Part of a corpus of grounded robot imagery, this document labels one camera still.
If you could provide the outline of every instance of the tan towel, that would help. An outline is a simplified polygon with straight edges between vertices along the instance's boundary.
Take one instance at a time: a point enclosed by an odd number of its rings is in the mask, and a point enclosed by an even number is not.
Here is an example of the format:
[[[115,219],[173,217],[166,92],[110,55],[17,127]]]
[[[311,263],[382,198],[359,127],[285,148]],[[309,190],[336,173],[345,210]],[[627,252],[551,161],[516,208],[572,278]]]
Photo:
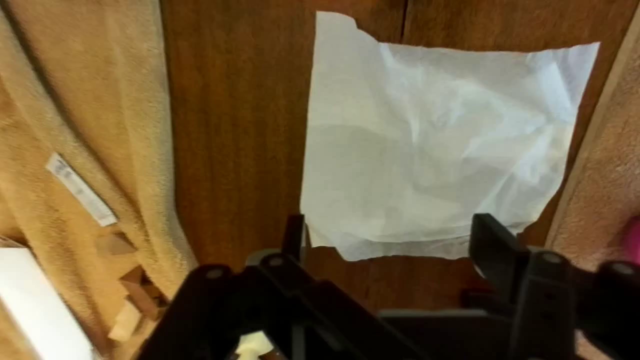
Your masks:
[[[598,100],[545,243],[589,270],[623,257],[623,226],[640,213],[637,84],[640,10]]]
[[[1,2],[0,229],[23,236],[100,351],[141,263],[173,295],[195,263],[172,191],[172,134],[155,0]],[[111,208],[97,226],[44,168],[60,153]],[[136,253],[105,256],[124,232]]]

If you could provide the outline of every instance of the wooden surface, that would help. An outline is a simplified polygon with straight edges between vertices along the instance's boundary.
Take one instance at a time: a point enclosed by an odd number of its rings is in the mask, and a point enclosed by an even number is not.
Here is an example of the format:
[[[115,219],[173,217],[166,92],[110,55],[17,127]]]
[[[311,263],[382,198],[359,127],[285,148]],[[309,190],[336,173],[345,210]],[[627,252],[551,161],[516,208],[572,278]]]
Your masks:
[[[314,10],[349,14],[378,39],[474,49],[540,49],[599,39],[580,109],[589,112],[637,0],[164,0],[177,211],[201,262],[235,267],[279,243],[298,211]],[[555,202],[523,237],[542,243]],[[341,262],[311,250],[308,267],[367,307],[442,307],[477,278],[465,260]]]

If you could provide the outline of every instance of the label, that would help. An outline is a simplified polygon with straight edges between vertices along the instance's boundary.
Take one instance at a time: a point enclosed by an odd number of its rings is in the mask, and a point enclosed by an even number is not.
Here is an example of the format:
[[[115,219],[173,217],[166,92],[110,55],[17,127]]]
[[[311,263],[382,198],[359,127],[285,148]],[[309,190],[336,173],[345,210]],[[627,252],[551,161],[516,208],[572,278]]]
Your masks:
[[[68,187],[81,208],[104,228],[115,224],[115,213],[97,198],[97,194],[63,161],[60,153],[51,153],[45,161],[50,169]]]

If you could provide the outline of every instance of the white paper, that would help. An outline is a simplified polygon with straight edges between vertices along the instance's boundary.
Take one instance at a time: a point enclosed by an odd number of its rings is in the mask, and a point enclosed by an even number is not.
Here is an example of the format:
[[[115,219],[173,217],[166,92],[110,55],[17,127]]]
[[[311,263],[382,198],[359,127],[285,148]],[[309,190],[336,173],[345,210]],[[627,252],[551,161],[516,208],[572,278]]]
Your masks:
[[[475,211],[532,224],[562,182],[595,53],[384,43],[317,11],[302,186],[311,243],[347,260],[457,257]]]
[[[41,360],[91,360],[91,344],[28,248],[0,241],[0,302]]]

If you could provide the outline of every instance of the white tissue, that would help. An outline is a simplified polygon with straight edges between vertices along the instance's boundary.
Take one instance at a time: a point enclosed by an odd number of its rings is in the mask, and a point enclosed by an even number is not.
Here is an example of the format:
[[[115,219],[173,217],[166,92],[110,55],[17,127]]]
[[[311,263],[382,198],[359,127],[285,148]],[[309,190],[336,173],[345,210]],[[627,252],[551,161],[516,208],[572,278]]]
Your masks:
[[[302,211],[347,260],[465,256],[469,217],[532,224],[557,190],[598,43],[462,52],[317,11]]]

